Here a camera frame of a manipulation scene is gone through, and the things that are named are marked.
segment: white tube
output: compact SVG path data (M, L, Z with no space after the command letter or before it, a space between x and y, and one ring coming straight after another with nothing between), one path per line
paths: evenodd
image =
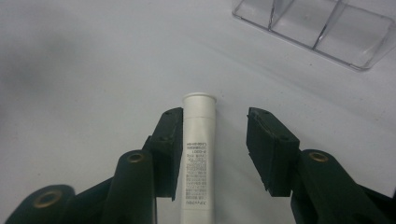
M214 224L216 98L195 92L183 97L181 224Z

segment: tube cap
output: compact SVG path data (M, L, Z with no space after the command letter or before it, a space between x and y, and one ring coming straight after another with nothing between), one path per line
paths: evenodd
M216 118L216 97L204 92L193 92L183 97L183 117L190 118Z

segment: transparent container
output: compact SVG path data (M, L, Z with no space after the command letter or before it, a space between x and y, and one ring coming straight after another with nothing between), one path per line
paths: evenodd
M395 0L239 0L233 14L359 70L396 47Z

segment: white table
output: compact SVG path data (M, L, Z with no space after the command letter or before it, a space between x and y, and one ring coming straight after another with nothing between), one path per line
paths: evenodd
M396 50L358 73L247 25L229 0L0 3L0 221L33 191L82 192L112 176L181 97L218 97L216 223L292 223L245 145L248 108L360 184L396 185ZM180 201L158 200L159 224Z

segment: printed label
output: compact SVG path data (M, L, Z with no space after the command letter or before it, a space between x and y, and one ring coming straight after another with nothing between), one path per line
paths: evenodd
M186 204L206 204L206 143L187 143Z

